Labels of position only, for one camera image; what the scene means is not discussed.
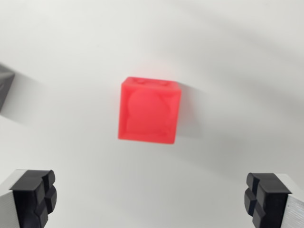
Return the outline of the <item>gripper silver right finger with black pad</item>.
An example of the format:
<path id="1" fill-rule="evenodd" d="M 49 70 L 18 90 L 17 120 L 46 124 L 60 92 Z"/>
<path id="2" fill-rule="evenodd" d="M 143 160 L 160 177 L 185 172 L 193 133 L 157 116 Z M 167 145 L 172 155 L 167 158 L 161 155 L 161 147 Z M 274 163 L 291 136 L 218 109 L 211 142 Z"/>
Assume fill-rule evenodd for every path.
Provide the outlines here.
<path id="1" fill-rule="evenodd" d="M 302 228 L 304 190 L 287 174 L 249 173 L 245 209 L 256 228 Z"/>

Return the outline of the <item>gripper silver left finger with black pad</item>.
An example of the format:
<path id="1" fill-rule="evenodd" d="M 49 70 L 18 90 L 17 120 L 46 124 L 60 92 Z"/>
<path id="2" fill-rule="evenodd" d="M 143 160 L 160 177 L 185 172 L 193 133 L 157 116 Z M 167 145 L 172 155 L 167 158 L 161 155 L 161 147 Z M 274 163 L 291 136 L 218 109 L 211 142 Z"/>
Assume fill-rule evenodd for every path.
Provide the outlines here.
<path id="1" fill-rule="evenodd" d="M 0 226 L 43 228 L 55 209 L 53 170 L 15 170 L 0 184 Z"/>

